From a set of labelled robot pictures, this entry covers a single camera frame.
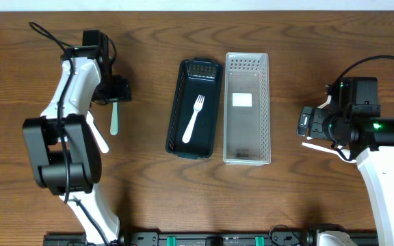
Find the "pale green plastic fork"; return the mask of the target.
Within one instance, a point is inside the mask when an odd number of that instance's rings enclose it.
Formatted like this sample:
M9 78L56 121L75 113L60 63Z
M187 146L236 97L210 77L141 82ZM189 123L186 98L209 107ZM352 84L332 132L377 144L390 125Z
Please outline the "pale green plastic fork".
M112 104L110 134L117 135L119 131L119 110L118 102Z

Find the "white plastic fork angled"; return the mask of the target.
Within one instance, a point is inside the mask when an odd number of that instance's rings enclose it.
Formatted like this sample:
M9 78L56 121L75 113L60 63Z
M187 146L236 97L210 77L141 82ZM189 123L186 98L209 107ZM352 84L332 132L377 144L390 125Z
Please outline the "white plastic fork angled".
M104 154L109 152L109 146L107 142L105 141L104 137L101 135L100 131L97 129L95 123L94 123L94 117L93 115L88 111L86 115L86 122L88 123L88 126L90 127L90 130L92 131L92 134L94 136L94 139L96 141L96 144L100 151Z

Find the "white plastic fork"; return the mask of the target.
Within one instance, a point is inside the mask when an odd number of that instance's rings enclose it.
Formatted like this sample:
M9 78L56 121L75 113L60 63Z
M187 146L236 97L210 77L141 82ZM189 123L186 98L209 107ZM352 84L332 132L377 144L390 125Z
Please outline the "white plastic fork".
M187 125L187 128L185 129L185 132L183 134L183 137L182 137L182 142L185 144L189 143L189 141L191 139L194 125L196 122L196 118L198 116L198 113L202 110L202 107L204 105L204 101L205 101L205 97L203 95L199 94L195 103L194 103L194 106L193 106L193 110L194 110L193 114L191 116L191 119L190 119L190 121Z

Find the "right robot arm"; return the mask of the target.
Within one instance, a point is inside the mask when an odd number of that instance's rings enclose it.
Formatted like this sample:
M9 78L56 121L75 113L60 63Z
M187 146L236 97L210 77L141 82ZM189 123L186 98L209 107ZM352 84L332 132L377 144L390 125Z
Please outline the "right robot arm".
M379 245L394 245L394 118L383 118L375 77L345 77L327 101L303 107L297 135L329 141L327 149L355 163L367 188Z

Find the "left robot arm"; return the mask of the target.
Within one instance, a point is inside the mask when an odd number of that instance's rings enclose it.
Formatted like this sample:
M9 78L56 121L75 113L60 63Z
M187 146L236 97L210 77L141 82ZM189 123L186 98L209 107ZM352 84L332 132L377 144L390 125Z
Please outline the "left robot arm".
M80 46L60 44L62 75L53 98L22 132L34 180L70 206L85 230L83 238L46 238L49 245L129 245L120 219L107 204L99 181L101 154L109 147L94 124L92 103L113 105L111 133L118 131L118 103L131 100L129 82L113 74L114 46L99 30L83 33Z

